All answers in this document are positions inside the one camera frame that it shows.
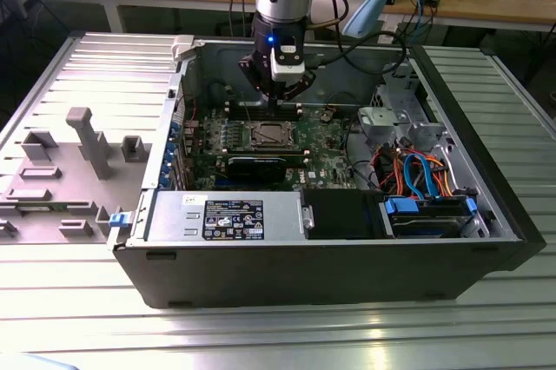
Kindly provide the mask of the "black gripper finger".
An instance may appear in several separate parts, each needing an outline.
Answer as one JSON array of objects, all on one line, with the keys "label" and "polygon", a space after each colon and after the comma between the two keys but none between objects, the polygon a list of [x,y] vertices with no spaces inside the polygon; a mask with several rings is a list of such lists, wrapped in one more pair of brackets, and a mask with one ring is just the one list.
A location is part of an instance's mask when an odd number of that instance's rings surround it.
[{"label": "black gripper finger", "polygon": [[292,101],[306,89],[311,87],[314,83],[314,80],[314,72],[305,72],[301,79],[292,84],[288,84],[286,82],[278,82],[278,104],[282,105],[283,102]]},{"label": "black gripper finger", "polygon": [[275,106],[275,84],[268,56],[247,55],[239,61],[238,65],[251,86],[267,98],[268,106]]}]

